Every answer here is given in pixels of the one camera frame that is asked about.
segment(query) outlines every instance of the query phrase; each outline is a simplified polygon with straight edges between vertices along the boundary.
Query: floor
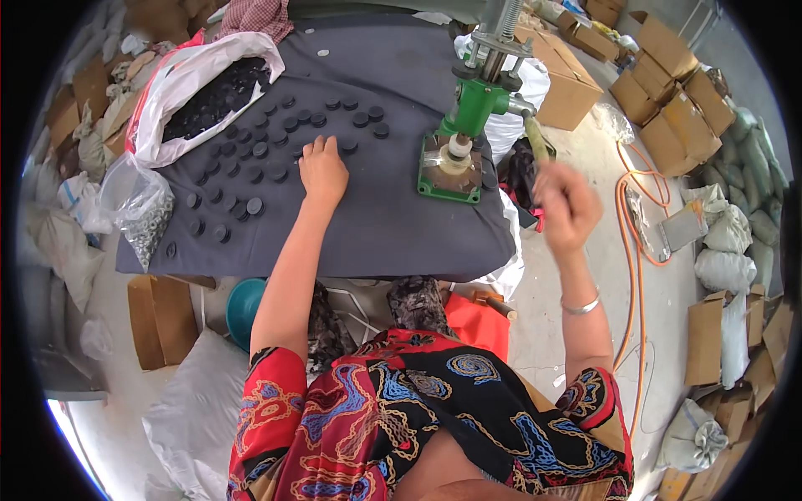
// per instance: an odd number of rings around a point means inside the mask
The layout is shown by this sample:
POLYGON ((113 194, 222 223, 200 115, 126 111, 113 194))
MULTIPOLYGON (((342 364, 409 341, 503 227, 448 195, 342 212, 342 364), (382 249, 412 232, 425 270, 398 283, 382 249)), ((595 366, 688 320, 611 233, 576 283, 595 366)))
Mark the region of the floor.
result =
MULTIPOLYGON (((612 63, 601 64, 579 50, 574 52, 600 87, 606 89, 615 80, 616 68, 612 63)), ((599 103, 615 106, 608 91, 599 103)), ((618 158, 614 141, 598 127, 593 113, 588 114, 573 132, 545 127, 544 133, 557 147, 558 159, 585 173, 604 202, 604 216, 591 234, 585 251, 599 285, 617 349, 622 343, 630 306, 626 256, 614 211, 614 185, 625 169, 618 158)), ((635 146, 645 152, 639 141, 636 140, 635 146)), ((626 152, 633 157, 634 166, 645 168, 631 149, 627 148, 626 152)), ((678 182, 673 180, 671 187, 673 201, 670 211, 675 212, 682 206, 678 182)), ((648 236, 659 250, 662 246, 657 246, 654 226, 664 215, 648 200, 644 206, 646 217, 652 223, 648 236)), ((510 329, 509 364, 549 400, 555 401, 565 388, 561 380, 564 351, 560 298, 555 293, 559 289, 557 270, 543 235, 524 230, 521 232, 521 241, 526 270, 510 300, 519 317, 510 329)), ((144 373, 138 366, 127 314, 126 284, 131 276, 114 271, 116 242, 116 234, 106 237, 103 242, 107 254, 95 278, 86 312, 88 317, 102 317, 114 340, 112 355, 101 362, 109 398, 106 402, 71 403, 70 409, 87 456, 108 494, 115 501, 128 501, 144 497, 148 475, 155 475, 163 483, 168 481, 148 445, 141 418, 158 399, 175 367, 144 373)), ((643 269, 648 341, 645 347, 642 416, 632 432, 635 470, 638 472, 632 499, 636 500, 654 490, 659 483, 662 474, 651 472, 650 469, 654 465, 662 433, 673 417, 679 399, 686 392, 683 375, 687 306, 693 304, 698 296, 693 262, 693 250, 688 246, 677 252, 668 266, 658 268, 645 264, 643 269)), ((233 277, 221 279, 217 290, 213 292, 202 292, 200 287, 192 287, 198 325, 201 325, 203 294, 206 323, 218 333, 226 332, 223 317, 225 299, 238 280, 233 277)), ((383 299, 387 284, 330 280, 326 281, 326 285, 349 289, 367 311, 371 324, 379 329, 389 326, 389 311, 383 299)), ((336 295, 333 302, 336 309, 358 315, 348 296, 336 295)), ((83 317, 77 312, 70 315, 70 331, 77 332, 82 321, 83 317)), ((364 328, 358 322, 348 318, 346 323, 352 333, 358 333, 356 337, 362 335, 364 328)), ((637 322, 633 336, 626 360, 616 373, 628 427, 638 384, 640 347, 637 322)))

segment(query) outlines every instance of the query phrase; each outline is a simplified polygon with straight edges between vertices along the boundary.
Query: gray cloth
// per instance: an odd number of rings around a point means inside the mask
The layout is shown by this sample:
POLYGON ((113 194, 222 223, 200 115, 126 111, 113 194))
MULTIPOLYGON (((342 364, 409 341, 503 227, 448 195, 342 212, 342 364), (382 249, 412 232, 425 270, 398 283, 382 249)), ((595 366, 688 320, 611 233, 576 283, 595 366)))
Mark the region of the gray cloth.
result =
MULTIPOLYGON (((273 137, 280 134, 285 118, 302 109, 325 113, 326 126, 301 125, 284 147, 269 142, 267 157, 241 161, 243 170, 234 178, 225 174, 231 159, 223 159, 221 171, 202 187, 192 182, 193 176, 204 170, 212 148, 227 141, 223 134, 159 169, 176 196, 176 210, 149 273, 269 276, 304 196, 291 152, 294 145, 311 142, 318 134, 336 135, 341 145, 348 138, 358 141, 353 155, 343 155, 350 180, 323 241, 320 277, 434 275, 470 281, 507 262, 515 243, 498 190, 482 190, 475 206, 420 196, 415 190, 423 135, 437 128, 454 103, 455 55, 445 27, 401 14, 309 20, 298 23, 278 48, 286 72, 235 124, 255 132, 259 116, 277 104, 267 127, 273 137), (310 27, 314 33, 305 34, 310 27), (329 54, 318 56, 323 49, 329 54), (290 109, 281 106, 286 95, 296 99, 290 109), (330 111, 324 106, 329 98, 346 97, 358 100, 356 110, 330 111), (354 113, 377 105, 390 127, 387 139, 373 136, 373 124, 352 124, 354 113), (282 184, 265 178, 254 185, 246 179, 249 166, 267 169, 277 164, 289 172, 282 184), (215 188, 243 201, 258 196, 265 213, 246 222, 235 220, 223 204, 210 203, 215 188), (185 203, 190 193, 203 199, 198 209, 185 203), (195 218, 205 223, 199 237, 189 230, 195 218), (231 232, 225 244, 213 238, 219 224, 231 232), (173 242, 175 252, 169 257, 167 248, 173 242)), ((483 157, 490 158, 486 143, 483 157)), ((489 160, 485 162, 485 168, 493 169, 489 160)), ((125 239, 118 247, 116 268, 142 273, 125 239)))

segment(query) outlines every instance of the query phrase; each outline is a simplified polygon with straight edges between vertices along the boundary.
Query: patterned blouse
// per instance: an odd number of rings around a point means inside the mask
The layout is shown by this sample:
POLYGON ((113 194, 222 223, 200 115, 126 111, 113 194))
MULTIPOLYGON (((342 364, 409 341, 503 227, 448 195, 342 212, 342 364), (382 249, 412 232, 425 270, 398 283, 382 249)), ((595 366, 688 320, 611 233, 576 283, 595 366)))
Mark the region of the patterned blouse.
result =
POLYGON ((441 426, 486 478, 517 491, 627 499, 632 490, 610 373, 584 370, 554 406, 489 351, 391 329, 309 389, 292 351, 254 355, 228 499, 388 499, 441 426))

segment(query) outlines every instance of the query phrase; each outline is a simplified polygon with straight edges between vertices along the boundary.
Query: white sack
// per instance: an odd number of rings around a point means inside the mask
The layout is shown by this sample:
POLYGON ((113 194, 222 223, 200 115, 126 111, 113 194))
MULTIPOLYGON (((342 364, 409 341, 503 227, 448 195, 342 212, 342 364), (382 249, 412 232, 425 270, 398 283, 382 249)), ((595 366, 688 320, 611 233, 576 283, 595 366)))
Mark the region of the white sack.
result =
POLYGON ((686 398, 663 436, 654 469, 699 473, 713 464, 727 442, 713 415, 686 398))
POLYGON ((142 424, 153 452, 188 498, 222 500, 248 355, 210 329, 200 335, 142 424))
POLYGON ((696 277, 707 289, 717 292, 747 292, 755 276, 755 262, 743 254, 722 253, 705 248, 694 265, 696 277))
POLYGON ((236 113, 231 111, 214 127, 192 139, 175 138, 164 144, 161 142, 164 126, 172 114, 180 110, 196 92, 234 61, 257 56, 267 62, 270 69, 269 82, 275 82, 285 66, 276 44, 264 33, 243 31, 216 42, 186 46, 165 55, 132 116, 132 123, 138 124, 137 127, 128 128, 127 137, 133 143, 136 162, 146 168, 172 164, 184 153, 217 135, 244 113, 254 101, 264 95, 258 83, 248 104, 236 113))
POLYGON ((729 204, 704 237, 704 244, 723 253, 743 254, 752 243, 749 220, 738 206, 729 204))
POLYGON ((739 293, 721 316, 721 384, 732 390, 749 366, 747 294, 739 293))

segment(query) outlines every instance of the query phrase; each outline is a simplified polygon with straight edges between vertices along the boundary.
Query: wooden handle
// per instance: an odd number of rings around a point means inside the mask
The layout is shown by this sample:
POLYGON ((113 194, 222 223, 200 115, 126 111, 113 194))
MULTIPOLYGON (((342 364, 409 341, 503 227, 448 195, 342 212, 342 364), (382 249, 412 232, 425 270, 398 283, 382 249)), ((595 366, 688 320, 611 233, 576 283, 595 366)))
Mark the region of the wooden handle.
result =
POLYGON ((490 305, 495 311, 501 313, 507 320, 515 321, 518 318, 518 312, 514 309, 510 308, 506 304, 502 303, 501 301, 497 300, 495 297, 488 297, 487 299, 488 305, 490 305))

